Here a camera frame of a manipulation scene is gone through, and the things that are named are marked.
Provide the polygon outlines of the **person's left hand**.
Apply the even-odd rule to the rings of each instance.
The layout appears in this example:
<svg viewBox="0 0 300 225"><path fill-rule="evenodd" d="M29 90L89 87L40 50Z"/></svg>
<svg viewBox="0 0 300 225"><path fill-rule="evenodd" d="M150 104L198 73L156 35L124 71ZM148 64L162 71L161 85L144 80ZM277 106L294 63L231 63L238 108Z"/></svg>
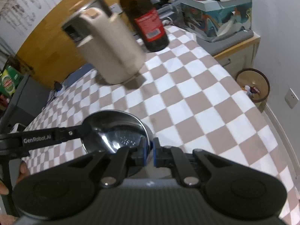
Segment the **person's left hand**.
<svg viewBox="0 0 300 225"><path fill-rule="evenodd" d="M11 160L9 162L9 171L12 187L30 175L27 164L23 160ZM9 188L7 187L8 184L8 181L1 181L1 195L8 195L10 193Z"/></svg>

